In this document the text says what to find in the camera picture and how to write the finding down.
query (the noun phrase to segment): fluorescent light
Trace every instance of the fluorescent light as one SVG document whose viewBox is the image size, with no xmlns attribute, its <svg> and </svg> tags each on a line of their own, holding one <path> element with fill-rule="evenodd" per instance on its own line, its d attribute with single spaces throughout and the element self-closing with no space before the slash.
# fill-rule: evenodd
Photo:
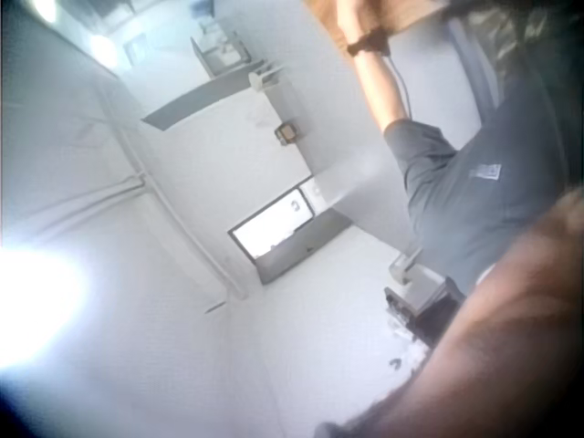
<svg viewBox="0 0 584 438">
<path fill-rule="evenodd" d="M 43 20 L 55 23 L 57 20 L 57 5 L 55 0 L 33 0 L 33 6 Z"/>
<path fill-rule="evenodd" d="M 32 359 L 78 311 L 76 270 L 53 255 L 0 251 L 0 370 Z"/>
<path fill-rule="evenodd" d="M 102 35 L 91 37 L 91 51 L 95 59 L 107 68 L 114 68 L 118 65 L 118 50 L 110 39 Z"/>
</svg>

